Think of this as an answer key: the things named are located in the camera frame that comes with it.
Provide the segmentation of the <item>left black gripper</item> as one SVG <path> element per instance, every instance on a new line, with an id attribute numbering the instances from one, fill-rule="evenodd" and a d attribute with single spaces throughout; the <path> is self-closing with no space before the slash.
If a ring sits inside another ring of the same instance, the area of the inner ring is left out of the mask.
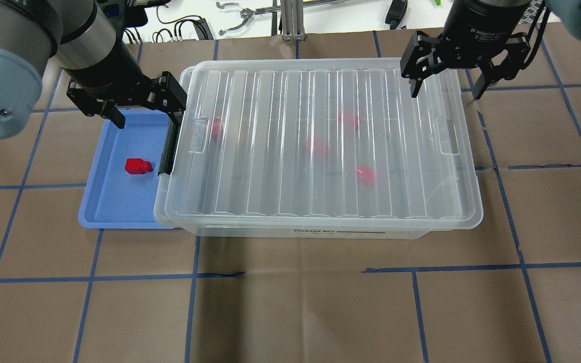
<path id="1" fill-rule="evenodd" d="M 118 109 L 120 107 L 141 106 L 168 113 L 158 175 L 171 175 L 187 102 L 187 93 L 171 72 L 163 71 L 156 78 L 145 77 L 140 81 L 115 83 L 101 89 L 86 88 L 71 80 L 67 97 L 85 115 L 101 115 L 119 130 L 124 129 L 126 124 L 126 117 Z"/>

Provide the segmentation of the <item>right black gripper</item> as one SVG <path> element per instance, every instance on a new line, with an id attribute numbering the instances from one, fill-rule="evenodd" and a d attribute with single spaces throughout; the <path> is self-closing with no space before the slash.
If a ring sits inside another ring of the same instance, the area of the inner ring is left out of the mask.
<path id="1" fill-rule="evenodd" d="M 517 23 L 506 15 L 451 14 L 437 36 L 413 32 L 400 59 L 401 76 L 410 80 L 411 97 L 418 97 L 431 75 L 446 69 L 479 68 L 474 99 L 481 99 L 495 80 L 511 78 L 509 72 L 516 72 L 530 53 L 526 35 L 514 32 Z"/>

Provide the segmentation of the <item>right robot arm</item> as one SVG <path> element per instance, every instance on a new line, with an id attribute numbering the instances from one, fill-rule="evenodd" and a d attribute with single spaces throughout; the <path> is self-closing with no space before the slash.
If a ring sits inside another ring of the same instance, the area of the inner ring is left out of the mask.
<path id="1" fill-rule="evenodd" d="M 412 97 L 445 70 L 479 69 L 475 99 L 501 80 L 527 69 L 541 46 L 550 14 L 581 41 L 581 1 L 543 1 L 527 32 L 516 32 L 530 1 L 454 1 L 440 34 L 413 33 L 400 60 Z"/>

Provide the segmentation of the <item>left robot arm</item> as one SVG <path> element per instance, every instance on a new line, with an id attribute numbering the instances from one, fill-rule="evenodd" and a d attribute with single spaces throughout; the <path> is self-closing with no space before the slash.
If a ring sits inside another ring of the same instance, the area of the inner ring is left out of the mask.
<path id="1" fill-rule="evenodd" d="M 50 59 L 71 77 L 83 115 L 125 126 L 120 106 L 142 106 L 170 122 L 159 174 L 170 174 L 187 95 L 168 71 L 148 78 L 96 1 L 0 1 L 0 139 L 19 134 L 42 92 Z"/>

